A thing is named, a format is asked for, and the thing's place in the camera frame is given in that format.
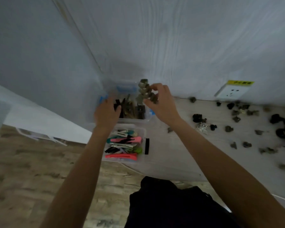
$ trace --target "hand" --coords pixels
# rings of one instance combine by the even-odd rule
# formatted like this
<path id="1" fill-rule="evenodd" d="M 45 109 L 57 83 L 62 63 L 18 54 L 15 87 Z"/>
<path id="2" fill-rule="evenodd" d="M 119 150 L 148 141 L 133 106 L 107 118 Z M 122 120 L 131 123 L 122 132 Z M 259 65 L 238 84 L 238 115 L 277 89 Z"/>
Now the hand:
<path id="1" fill-rule="evenodd" d="M 114 110 L 113 98 L 105 99 L 94 113 L 96 127 L 110 133 L 118 121 L 121 110 L 121 105 L 117 107 L 116 111 Z"/>
<path id="2" fill-rule="evenodd" d="M 156 116 L 168 126 L 171 126 L 177 122 L 180 118 L 173 96 L 170 93 L 169 87 L 161 83 L 156 83 L 150 86 L 151 89 L 158 91 L 158 103 L 154 104 L 149 99 L 144 99 L 144 103 L 154 111 Z"/>

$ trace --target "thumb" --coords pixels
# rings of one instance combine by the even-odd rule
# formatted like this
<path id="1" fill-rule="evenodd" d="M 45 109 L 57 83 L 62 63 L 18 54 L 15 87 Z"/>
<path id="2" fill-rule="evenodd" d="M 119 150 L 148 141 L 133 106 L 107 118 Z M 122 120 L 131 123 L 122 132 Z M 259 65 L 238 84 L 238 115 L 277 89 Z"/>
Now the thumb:
<path id="1" fill-rule="evenodd" d="M 119 115 L 120 115 L 120 112 L 122 111 L 122 106 L 119 105 L 117 108 L 116 108 L 116 111 L 115 111 L 115 114 L 116 116 L 119 118 Z"/>
<path id="2" fill-rule="evenodd" d="M 150 109 L 154 111 L 156 105 L 150 101 L 150 99 L 144 99 L 143 102 L 148 106 Z"/>

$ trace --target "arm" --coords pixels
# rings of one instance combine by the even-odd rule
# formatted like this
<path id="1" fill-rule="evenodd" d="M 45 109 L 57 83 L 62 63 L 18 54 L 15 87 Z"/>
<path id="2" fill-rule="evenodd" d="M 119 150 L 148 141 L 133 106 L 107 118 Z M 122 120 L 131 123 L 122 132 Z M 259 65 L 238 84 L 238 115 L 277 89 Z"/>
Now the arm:
<path id="1" fill-rule="evenodd" d="M 118 121 L 113 99 L 105 100 L 94 114 L 96 127 L 82 155 L 53 199 L 40 228 L 82 227 L 97 184 L 104 146 Z"/>
<path id="2" fill-rule="evenodd" d="M 285 227 L 285 209 L 243 167 L 182 120 L 169 88 L 154 84 L 158 104 L 145 100 L 179 136 L 198 166 L 234 215 L 247 227 Z"/>

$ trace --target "person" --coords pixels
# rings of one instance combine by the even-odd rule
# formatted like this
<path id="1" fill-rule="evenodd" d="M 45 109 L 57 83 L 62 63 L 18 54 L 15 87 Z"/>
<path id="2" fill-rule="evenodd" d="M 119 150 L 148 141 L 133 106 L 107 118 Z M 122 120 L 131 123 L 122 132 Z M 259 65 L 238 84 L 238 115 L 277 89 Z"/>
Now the person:
<path id="1" fill-rule="evenodd" d="M 179 190 L 167 180 L 145 177 L 130 195 L 125 228 L 130 227 L 285 227 L 285 209 L 250 173 L 207 141 L 179 116 L 168 86 L 153 84 L 158 103 L 145 99 L 156 116 L 179 136 L 214 190 L 232 211 L 193 187 Z M 96 127 L 82 155 L 51 203 L 41 228 L 82 227 L 98 179 L 103 149 L 118 121 L 108 98 L 96 109 Z"/>

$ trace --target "person's left hand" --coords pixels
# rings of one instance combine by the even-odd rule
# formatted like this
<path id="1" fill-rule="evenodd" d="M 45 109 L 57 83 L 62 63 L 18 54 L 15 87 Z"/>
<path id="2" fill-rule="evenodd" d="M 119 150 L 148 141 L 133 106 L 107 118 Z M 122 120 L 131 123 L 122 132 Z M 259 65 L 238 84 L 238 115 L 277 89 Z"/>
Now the person's left hand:
<path id="1" fill-rule="evenodd" d="M 94 118 L 96 122 L 96 127 L 107 130 L 107 132 L 111 132 L 116 125 L 120 112 L 122 110 L 121 105 L 119 105 L 114 110 L 113 98 L 109 97 L 105 99 L 96 109 L 94 113 Z"/>

